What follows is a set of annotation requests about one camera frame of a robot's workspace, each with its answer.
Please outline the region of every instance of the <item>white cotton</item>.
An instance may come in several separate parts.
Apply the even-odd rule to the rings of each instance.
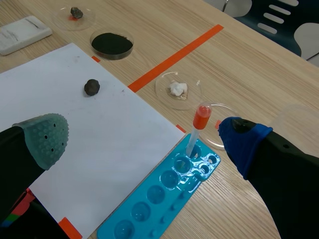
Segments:
[[[186,83],[178,83],[174,82],[169,85],[170,93],[175,96],[180,96],[181,94],[186,94],[187,92],[187,84]]]

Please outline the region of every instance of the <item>plastic pipette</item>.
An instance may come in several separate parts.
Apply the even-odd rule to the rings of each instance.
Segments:
[[[188,145],[186,146],[186,155],[190,157],[195,143],[199,137],[199,133],[207,125],[209,117],[211,115],[211,105],[209,103],[202,103],[198,106],[193,121],[193,127],[189,138]]]

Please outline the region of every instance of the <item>petri dish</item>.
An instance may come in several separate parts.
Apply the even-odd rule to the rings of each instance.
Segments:
[[[102,28],[93,32],[90,44],[97,55],[108,60],[120,60],[133,51],[134,39],[123,29]]]
[[[170,85],[175,82],[186,83],[187,92],[181,96],[172,95],[170,93]],[[181,72],[168,72],[157,77],[155,92],[164,105],[175,110],[195,109],[202,101],[200,80]]]
[[[279,113],[269,126],[304,153],[319,157],[318,122],[319,112],[291,105]]]
[[[224,150],[224,144],[219,137],[218,126],[225,118],[240,116],[236,110],[227,105],[221,103],[211,103],[210,105],[211,116],[199,138],[216,149]]]
[[[83,17],[76,19],[71,15],[71,8],[77,7],[83,12]],[[95,12],[85,6],[64,6],[53,15],[53,23],[62,30],[79,31],[95,23]]]

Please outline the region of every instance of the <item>clear petri dish lid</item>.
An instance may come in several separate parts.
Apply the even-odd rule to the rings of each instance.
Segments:
[[[171,84],[185,83],[187,90],[180,96],[171,93]],[[176,110],[197,108],[202,101],[202,90],[199,80],[181,72],[168,72],[157,77],[155,92],[159,100],[166,106]]]
[[[284,108],[269,126],[304,153],[319,157],[318,122],[319,112],[291,105]]]
[[[53,15],[53,23],[62,30],[79,31],[92,26],[95,23],[95,12],[83,5],[65,5]],[[77,7],[83,12],[83,16],[76,19],[71,14],[71,8]]]
[[[210,104],[211,115],[209,121],[199,135],[199,138],[203,140],[206,144],[216,148],[224,150],[224,144],[219,137],[218,127],[219,124],[228,117],[240,117],[238,112],[233,108],[221,104],[221,103],[211,103]]]

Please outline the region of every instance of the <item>chair backrest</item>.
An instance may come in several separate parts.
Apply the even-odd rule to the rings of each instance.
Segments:
[[[294,34],[304,23],[319,23],[319,0],[252,0],[249,12],[236,19],[301,56]]]
[[[246,16],[274,28],[280,35],[293,35],[304,23],[319,23],[319,0],[252,0]]]

